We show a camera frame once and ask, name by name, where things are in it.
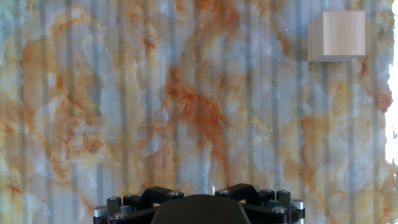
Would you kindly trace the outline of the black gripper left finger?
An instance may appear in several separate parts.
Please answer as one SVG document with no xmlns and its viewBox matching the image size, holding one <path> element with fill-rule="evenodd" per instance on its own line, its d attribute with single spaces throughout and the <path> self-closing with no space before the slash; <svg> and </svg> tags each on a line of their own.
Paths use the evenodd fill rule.
<svg viewBox="0 0 398 224">
<path fill-rule="evenodd" d="M 127 194 L 123 197 L 111 196 L 106 199 L 106 204 L 95 207 L 93 210 L 93 224 L 122 223 L 135 219 L 149 219 L 150 213 L 155 212 L 155 204 L 184 197 L 179 190 L 163 187 L 150 187 L 142 191 L 141 195 Z"/>
</svg>

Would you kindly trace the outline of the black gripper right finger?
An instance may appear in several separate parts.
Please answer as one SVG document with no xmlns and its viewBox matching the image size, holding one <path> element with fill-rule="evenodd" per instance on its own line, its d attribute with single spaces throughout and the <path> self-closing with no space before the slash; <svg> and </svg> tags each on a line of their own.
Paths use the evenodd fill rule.
<svg viewBox="0 0 398 224">
<path fill-rule="evenodd" d="M 305 202 L 285 189 L 275 191 L 240 183 L 216 190 L 214 195 L 240 203 L 250 223 L 305 224 Z"/>
</svg>

